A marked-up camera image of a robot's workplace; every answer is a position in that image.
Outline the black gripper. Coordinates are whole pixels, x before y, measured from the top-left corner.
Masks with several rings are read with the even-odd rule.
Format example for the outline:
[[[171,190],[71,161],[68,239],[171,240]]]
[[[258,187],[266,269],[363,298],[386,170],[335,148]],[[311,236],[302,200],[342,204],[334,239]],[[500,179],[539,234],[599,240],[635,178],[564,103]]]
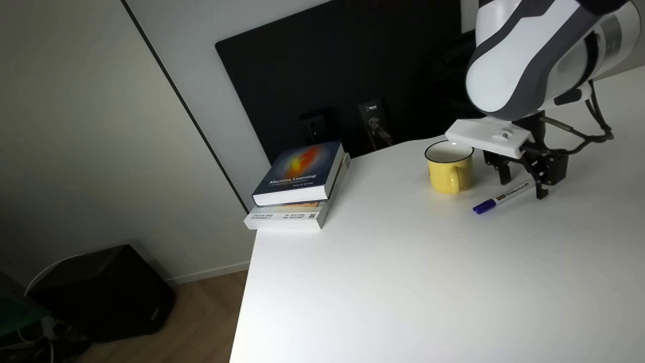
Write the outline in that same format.
[[[544,200],[548,196],[547,185],[556,185],[561,179],[567,178],[567,167],[569,167],[569,156],[564,151],[547,148],[544,143],[547,124],[548,124],[548,118],[544,114],[519,122],[519,127],[531,131],[528,150],[520,157],[520,164],[528,170],[532,178],[539,179],[536,181],[539,200]],[[499,172],[502,185],[510,183],[513,179],[510,157],[486,151],[485,161]]]

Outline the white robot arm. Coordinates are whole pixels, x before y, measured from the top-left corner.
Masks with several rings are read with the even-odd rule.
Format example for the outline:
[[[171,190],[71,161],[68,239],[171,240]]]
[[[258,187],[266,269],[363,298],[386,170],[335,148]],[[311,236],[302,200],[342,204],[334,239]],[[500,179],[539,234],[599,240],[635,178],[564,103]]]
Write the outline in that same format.
[[[613,137],[595,81],[633,59],[641,34],[637,0],[481,0],[466,93],[483,118],[468,145],[502,185],[514,161],[547,198],[573,154]]]

